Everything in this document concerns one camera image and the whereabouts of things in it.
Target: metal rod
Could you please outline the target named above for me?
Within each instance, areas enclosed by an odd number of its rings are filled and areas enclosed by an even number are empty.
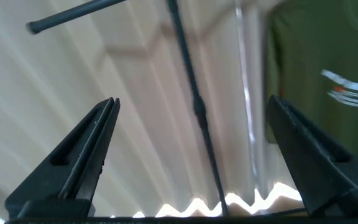
[[[181,19],[179,15],[178,3],[176,0],[168,0],[169,10],[171,12],[171,17],[173,21],[173,25],[175,27],[175,32],[177,35],[178,45],[180,47],[180,51],[183,58],[183,63],[186,67],[186,72],[188,76],[188,81],[190,84],[191,92],[193,94],[193,109],[195,115],[198,119],[198,124],[201,128],[204,137],[205,147],[209,157],[209,163],[211,164],[212,172],[214,174],[214,180],[216,184],[216,188],[218,189],[219,199],[222,205],[222,214],[223,216],[229,215],[229,210],[227,209],[227,204],[224,199],[224,192],[221,183],[221,179],[219,177],[218,165],[216,163],[214,149],[212,145],[211,135],[209,134],[208,129],[208,120],[206,118],[206,108],[202,97],[197,88],[196,77],[194,74],[193,66],[191,64],[191,58],[188,51],[185,31],[183,30],[183,26],[181,24]]]
[[[113,6],[123,1],[125,0],[93,0],[74,8],[67,9],[66,11],[59,12],[58,14],[46,17],[45,19],[29,22],[26,26],[32,34],[38,34],[43,30],[63,24],[81,16],[85,16],[89,13],[96,12],[100,9],[104,9],[105,7]]]

